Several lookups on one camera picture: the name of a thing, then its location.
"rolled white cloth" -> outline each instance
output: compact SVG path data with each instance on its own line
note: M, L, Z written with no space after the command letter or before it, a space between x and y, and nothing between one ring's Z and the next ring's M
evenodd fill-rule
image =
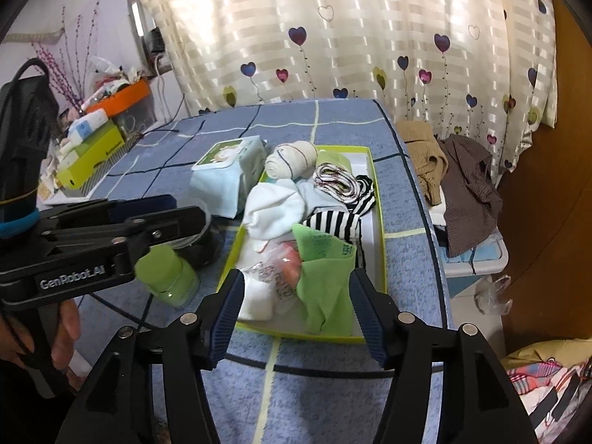
M265 159L265 172L272 179L297 179L313 170L317 161L317 148L310 142L299 140L280 144Z

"white cloth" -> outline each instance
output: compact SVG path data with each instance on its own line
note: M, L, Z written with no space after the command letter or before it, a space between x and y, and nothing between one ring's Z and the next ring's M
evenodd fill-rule
M265 159L265 172L270 178L297 179L310 176L317 161L317 148L310 142L300 140L280 144Z
M315 187L313 182L298 181L296 182L296 187L304 200L304 219L307 219L313 213L323 212L325 210L347 212L347 207L344 203L339 202L318 187Z
M261 182L247 197L243 225L251 238L270 240L290 232L303 215L304 200L293 181Z
M446 212L446 199L444 198L444 191L440 185L440 204L429 208L431 223L434 225L446 226L444 213Z
M274 306L273 285L245 275L245 298L240 307L241 320L270 320L273 317Z

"green cloth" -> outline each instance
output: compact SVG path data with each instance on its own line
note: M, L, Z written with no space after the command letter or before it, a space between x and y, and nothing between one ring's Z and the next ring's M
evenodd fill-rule
M347 170L349 173L352 172L352 164L349 162L349 159L345 155L342 155L339 152L334 152L333 150L319 150L319 155L317 155L317 166L322 163L332 163L337 167Z
M296 294L306 307L310 333L351 336L353 305L349 275L356 262L356 247L319 230L295 223L302 271Z

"green jar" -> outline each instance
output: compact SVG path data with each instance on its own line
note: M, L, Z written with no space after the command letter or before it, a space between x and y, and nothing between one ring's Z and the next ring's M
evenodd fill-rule
M135 264L135 275L158 300L173 307L183 307L199 287L191 265L168 244L150 247Z

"curtain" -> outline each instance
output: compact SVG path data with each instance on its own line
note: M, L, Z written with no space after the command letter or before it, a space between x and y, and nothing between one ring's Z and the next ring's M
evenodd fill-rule
M372 98L512 170L554 124L551 0L140 0L193 115L303 98Z

